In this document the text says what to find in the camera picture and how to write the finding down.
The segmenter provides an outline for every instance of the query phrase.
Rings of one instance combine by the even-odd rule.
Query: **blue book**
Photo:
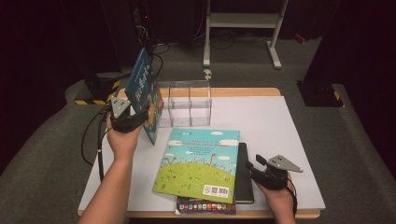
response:
[[[146,49],[142,49],[137,57],[125,87],[125,94],[131,101],[134,112],[138,113],[148,106],[148,120],[144,123],[143,128],[154,145],[163,113],[163,98],[151,69],[151,61]]]
[[[174,128],[153,191],[233,203],[239,131]]]

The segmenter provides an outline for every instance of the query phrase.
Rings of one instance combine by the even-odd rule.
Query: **forearm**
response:
[[[115,160],[79,223],[122,223],[128,207],[132,160]]]

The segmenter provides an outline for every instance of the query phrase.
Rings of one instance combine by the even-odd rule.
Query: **white barcode label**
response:
[[[229,188],[220,186],[204,185],[204,195],[210,195],[221,198],[228,198]]]

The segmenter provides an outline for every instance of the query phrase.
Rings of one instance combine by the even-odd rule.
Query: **hand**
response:
[[[289,173],[288,179],[288,188],[294,191],[294,187],[290,182],[291,176]],[[293,214],[293,198],[286,189],[269,190],[257,182],[256,184],[265,194],[268,206],[271,208],[277,224],[296,223]]]
[[[107,132],[107,141],[114,152],[114,161],[132,161],[142,125],[131,132],[120,133],[112,129],[110,114],[108,114],[106,126],[109,130]]]

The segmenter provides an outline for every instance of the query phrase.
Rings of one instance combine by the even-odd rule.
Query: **transparent acrylic box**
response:
[[[212,96],[206,80],[158,82],[163,95],[160,127],[210,125]]]

